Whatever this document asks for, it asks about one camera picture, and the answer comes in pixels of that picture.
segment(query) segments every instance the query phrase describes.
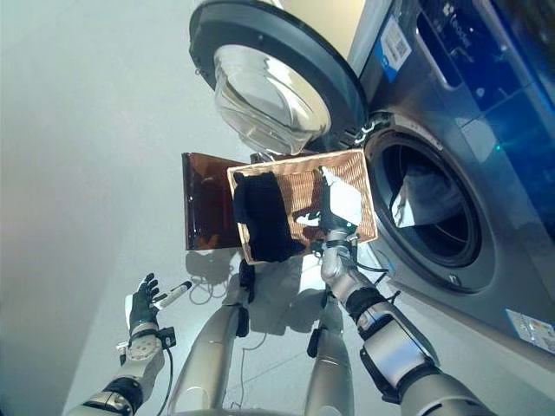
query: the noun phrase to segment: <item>black cloth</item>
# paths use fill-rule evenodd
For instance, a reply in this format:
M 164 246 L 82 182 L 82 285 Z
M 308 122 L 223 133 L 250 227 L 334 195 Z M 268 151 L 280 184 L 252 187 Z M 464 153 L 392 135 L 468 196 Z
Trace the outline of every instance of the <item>black cloth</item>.
M 237 188 L 233 211 L 238 223 L 249 230 L 249 245 L 253 260 L 283 262 L 304 250 L 291 238 L 284 200 L 273 173 L 244 176 L 235 173 Z

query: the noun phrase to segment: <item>barcode sticker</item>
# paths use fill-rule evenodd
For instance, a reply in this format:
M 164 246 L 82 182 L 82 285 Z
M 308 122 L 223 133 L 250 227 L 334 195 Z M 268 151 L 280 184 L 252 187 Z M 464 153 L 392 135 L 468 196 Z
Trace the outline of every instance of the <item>barcode sticker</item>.
M 393 81 L 403 63 L 412 52 L 399 24 L 390 17 L 376 44 L 375 54 L 389 81 Z
M 510 309 L 506 309 L 506 315 L 520 339 L 555 354 L 555 330 L 553 325 Z

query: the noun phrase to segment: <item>woven basket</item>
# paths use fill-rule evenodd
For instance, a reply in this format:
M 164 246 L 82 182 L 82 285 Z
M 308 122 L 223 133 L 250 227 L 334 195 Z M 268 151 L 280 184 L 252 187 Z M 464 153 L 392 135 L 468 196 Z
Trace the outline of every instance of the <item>woven basket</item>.
M 323 238 L 323 233 L 317 227 L 307 227 L 295 222 L 298 215 L 320 210 L 322 177 L 317 170 L 320 166 L 328 167 L 336 176 L 353 185 L 362 194 L 362 222 L 356 230 L 359 243 L 377 239 L 374 206 L 362 149 L 230 167 L 227 169 L 227 178 L 233 195 L 237 187 L 237 182 L 233 178 L 235 172 L 243 173 L 245 176 L 259 175 L 264 172 L 273 172 L 276 175 L 277 184 L 284 199 L 291 237 L 306 246 L 306 251 L 299 254 L 303 255 L 310 252 L 311 241 Z M 246 225 L 238 223 L 238 230 L 247 263 L 263 263 L 251 258 L 250 237 Z

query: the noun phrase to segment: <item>washing machine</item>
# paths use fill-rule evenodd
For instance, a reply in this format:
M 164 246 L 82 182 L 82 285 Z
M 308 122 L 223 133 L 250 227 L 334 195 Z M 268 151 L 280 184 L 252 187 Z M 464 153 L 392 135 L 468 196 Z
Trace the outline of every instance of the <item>washing machine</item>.
M 550 353 L 553 18 L 551 2 L 395 1 L 361 75 L 378 258 L 398 283 Z M 400 227 L 394 202 L 414 166 L 458 206 Z
M 554 13 L 516 3 L 393 0 L 360 76 L 261 2 L 200 5 L 189 52 L 254 149 L 364 147 L 374 249 L 399 284 L 553 353 Z M 441 219 L 400 227 L 393 204 L 414 166 L 456 198 L 447 209 L 436 193 Z

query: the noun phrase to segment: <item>robot forearm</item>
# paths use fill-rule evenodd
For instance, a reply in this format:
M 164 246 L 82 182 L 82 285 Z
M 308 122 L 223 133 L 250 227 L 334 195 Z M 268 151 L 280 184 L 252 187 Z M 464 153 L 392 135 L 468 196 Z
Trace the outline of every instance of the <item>robot forearm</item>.
M 190 282 L 184 282 L 157 296 L 157 285 L 151 273 L 126 297 L 129 342 L 118 346 L 121 367 L 101 392 L 68 416 L 133 416 L 150 398 L 156 376 L 164 367 L 163 350 L 175 345 L 173 328 L 159 329 L 156 315 L 191 288 Z
M 492 415 L 464 385 L 439 369 L 428 339 L 358 271 L 347 244 L 342 244 L 342 233 L 332 231 L 327 246 L 322 278 L 355 321 L 364 340 L 362 362 L 382 398 L 401 404 L 404 416 Z
M 125 360 L 112 381 L 68 416 L 133 416 L 148 400 L 156 375 L 164 367 L 158 326 L 153 323 L 137 326 L 125 349 Z

